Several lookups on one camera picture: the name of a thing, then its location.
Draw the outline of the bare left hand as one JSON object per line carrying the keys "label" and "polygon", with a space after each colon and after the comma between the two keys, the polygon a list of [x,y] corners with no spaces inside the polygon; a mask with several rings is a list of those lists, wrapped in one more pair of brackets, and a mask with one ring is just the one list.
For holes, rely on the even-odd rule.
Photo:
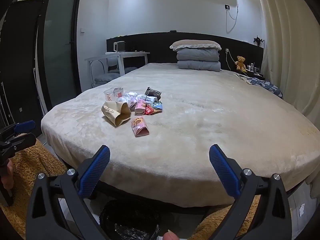
{"label": "bare left hand", "polygon": [[1,182],[6,190],[11,190],[14,187],[14,166],[11,159],[5,162],[5,166],[1,167]]}

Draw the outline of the right hand thumb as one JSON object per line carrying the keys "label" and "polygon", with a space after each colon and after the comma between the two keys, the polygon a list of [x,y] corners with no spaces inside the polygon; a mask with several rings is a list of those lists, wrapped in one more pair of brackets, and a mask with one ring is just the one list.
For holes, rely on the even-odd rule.
{"label": "right hand thumb", "polygon": [[180,239],[175,233],[173,233],[172,231],[168,230],[163,235],[163,240],[180,240]]}

